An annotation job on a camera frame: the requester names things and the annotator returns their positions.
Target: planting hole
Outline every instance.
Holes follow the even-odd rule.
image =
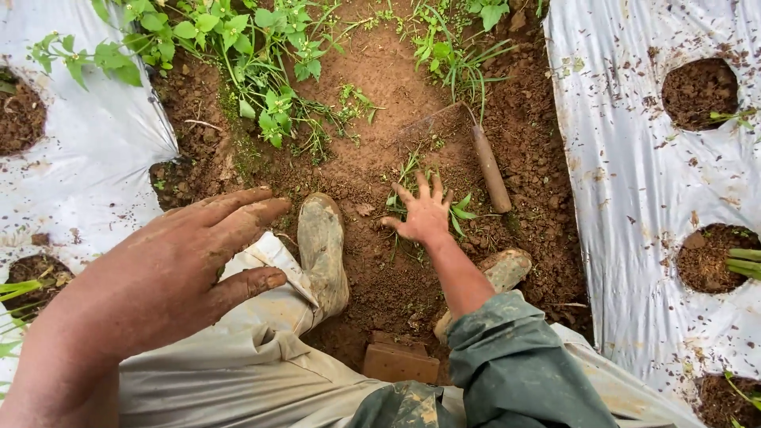
[[[700,59],[669,72],[662,98],[675,126],[716,129],[737,112],[737,77],[723,59]]]
[[[685,286],[711,294],[730,292],[747,278],[727,270],[727,251],[732,248],[761,249],[759,237],[743,226],[713,224],[687,237],[677,257],[677,269]]]
[[[11,265],[8,280],[5,283],[18,284],[34,279],[45,285],[3,301],[7,311],[22,308],[12,314],[15,318],[22,318],[24,321],[36,318],[37,314],[53,300],[53,297],[56,297],[56,294],[74,279],[74,274],[55,257],[39,254],[16,260]]]
[[[24,80],[0,68],[0,156],[27,150],[44,134],[47,111]]]
[[[761,393],[761,382],[748,378],[707,375],[697,380],[700,406],[696,413],[707,426],[732,426],[734,418],[741,426],[761,426],[761,412],[742,398],[732,384],[747,397]]]

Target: muddy boot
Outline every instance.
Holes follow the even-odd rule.
[[[479,267],[497,293],[506,292],[512,290],[531,271],[531,256],[523,250],[505,250],[487,257]],[[447,311],[433,330],[433,334],[444,345],[447,344],[447,332],[452,322],[452,314]]]
[[[314,325],[339,314],[349,303],[343,269],[343,219],[338,205],[324,193],[312,193],[298,214],[301,269],[309,275],[312,295],[320,303]]]

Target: green sleeve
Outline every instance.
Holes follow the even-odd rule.
[[[492,297],[458,319],[448,337],[467,426],[617,427],[544,313],[520,292]]]

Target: white pants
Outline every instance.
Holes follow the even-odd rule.
[[[231,265],[225,276],[246,266]],[[185,340],[126,360],[119,370],[120,426],[345,426],[368,394],[388,384],[301,342],[322,321],[315,313],[286,285]],[[581,335],[560,324],[553,329],[611,413],[626,419],[619,420],[622,428],[703,426],[689,409],[599,356]],[[443,405],[465,426],[461,389],[447,387]]]

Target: dirt path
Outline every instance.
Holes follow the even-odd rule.
[[[360,3],[339,9],[341,18],[358,21],[370,15],[371,9]],[[394,7],[397,14],[405,13],[402,6]],[[528,21],[512,33],[506,29],[508,20],[500,24],[496,40],[510,37],[518,48],[482,66],[488,77],[512,76],[491,88],[483,127],[503,169],[514,209],[507,221],[498,217],[461,221],[466,238],[459,241],[475,262],[505,248],[529,251],[535,269],[518,288],[529,302],[547,312],[550,321],[591,338],[589,309],[562,305],[586,305],[587,295],[552,82],[544,75],[543,32],[533,16]],[[304,340],[355,370],[361,368],[372,330],[421,340],[429,354],[441,359],[438,381],[447,384],[449,349],[437,342],[432,331],[446,311],[435,272],[420,248],[407,242],[395,247],[392,234],[379,226],[378,219],[386,212],[390,183],[398,179],[400,165],[419,144],[400,139],[399,131],[449,104],[449,92],[426,82],[424,72],[415,72],[411,43],[400,42],[392,25],[357,29],[345,49],[344,56],[331,52],[323,57],[319,83],[310,81],[297,86],[297,91],[334,105],[340,86],[353,84],[384,110],[376,112],[371,125],[364,119],[355,121],[350,131],[360,135],[359,146],[349,139],[335,139],[328,147],[329,161],[319,166],[312,165],[308,154],[295,157],[287,149],[257,142],[255,133],[250,141],[231,129],[224,89],[216,94],[222,79],[214,67],[193,59],[176,63],[169,79],[155,86],[178,134],[183,158],[179,164],[153,168],[154,182],[160,184],[157,193],[164,208],[249,185],[268,184],[276,195],[290,197],[296,207],[309,193],[329,194],[346,220],[345,268],[352,297],[343,314],[324,322]],[[193,126],[185,122],[188,119],[219,129]],[[249,123],[241,128],[254,131]],[[471,193],[468,211],[489,213],[470,136],[466,130],[455,129],[440,137],[443,147],[436,141],[420,146],[421,166],[437,168],[444,185],[454,189],[455,200]],[[235,166],[241,162],[241,150],[249,145],[255,145],[261,157],[240,176]],[[274,225],[296,257],[298,249],[285,236],[296,240],[297,215],[294,209]]]

